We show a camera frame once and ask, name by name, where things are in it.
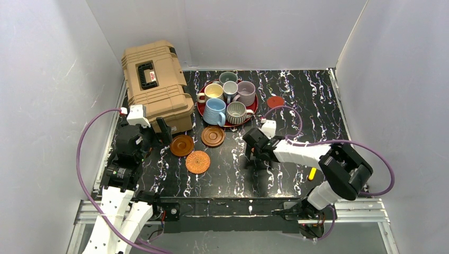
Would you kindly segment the red round coaster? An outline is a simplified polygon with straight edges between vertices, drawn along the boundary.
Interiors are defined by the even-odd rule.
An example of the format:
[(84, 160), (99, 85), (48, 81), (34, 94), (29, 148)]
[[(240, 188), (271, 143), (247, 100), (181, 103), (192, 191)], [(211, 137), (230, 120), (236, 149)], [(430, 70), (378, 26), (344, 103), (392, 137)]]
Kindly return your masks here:
[(272, 109), (272, 108), (275, 108), (275, 107), (284, 106), (285, 105), (285, 101), (280, 96), (272, 96), (272, 97), (267, 99), (266, 104), (267, 104), (267, 106), (270, 109)]

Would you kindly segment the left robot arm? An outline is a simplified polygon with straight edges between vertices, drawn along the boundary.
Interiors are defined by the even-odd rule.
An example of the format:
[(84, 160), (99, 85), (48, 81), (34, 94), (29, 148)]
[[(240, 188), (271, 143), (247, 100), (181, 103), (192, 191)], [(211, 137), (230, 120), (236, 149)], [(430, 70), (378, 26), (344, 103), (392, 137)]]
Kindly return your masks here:
[(98, 216), (84, 253), (129, 253), (133, 247), (165, 253), (139, 237), (151, 218), (163, 221), (166, 217), (158, 194), (136, 192), (143, 159), (157, 142), (145, 117), (127, 117), (117, 136), (116, 159), (103, 175), (101, 202), (93, 203)]

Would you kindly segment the dark wooden coaster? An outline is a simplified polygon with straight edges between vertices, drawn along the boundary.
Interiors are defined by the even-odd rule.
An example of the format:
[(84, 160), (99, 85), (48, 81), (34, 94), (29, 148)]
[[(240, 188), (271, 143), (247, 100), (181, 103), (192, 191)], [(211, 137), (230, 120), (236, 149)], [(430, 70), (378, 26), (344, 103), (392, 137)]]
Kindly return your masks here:
[(201, 133), (202, 142), (209, 147), (217, 147), (225, 140), (226, 134), (219, 126), (208, 126)]

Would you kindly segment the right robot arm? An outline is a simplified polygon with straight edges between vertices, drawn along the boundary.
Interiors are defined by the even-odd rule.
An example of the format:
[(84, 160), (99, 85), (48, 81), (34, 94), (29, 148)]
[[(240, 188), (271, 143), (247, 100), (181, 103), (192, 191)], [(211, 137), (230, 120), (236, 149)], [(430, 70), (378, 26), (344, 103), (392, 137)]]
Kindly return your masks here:
[(300, 143), (276, 135), (270, 138), (258, 128), (248, 131), (243, 140), (248, 156), (304, 165), (323, 173), (325, 181), (297, 205), (301, 212), (318, 212), (340, 199), (355, 200), (373, 174), (369, 163), (346, 140)]

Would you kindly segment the brown wooden coaster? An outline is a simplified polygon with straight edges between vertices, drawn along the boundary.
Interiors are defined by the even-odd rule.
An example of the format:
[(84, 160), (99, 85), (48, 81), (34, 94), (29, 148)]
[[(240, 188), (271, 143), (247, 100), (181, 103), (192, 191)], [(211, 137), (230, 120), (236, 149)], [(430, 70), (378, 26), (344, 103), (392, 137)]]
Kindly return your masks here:
[(178, 157), (187, 156), (193, 151), (193, 148), (193, 138), (185, 134), (174, 137), (170, 144), (170, 151)]

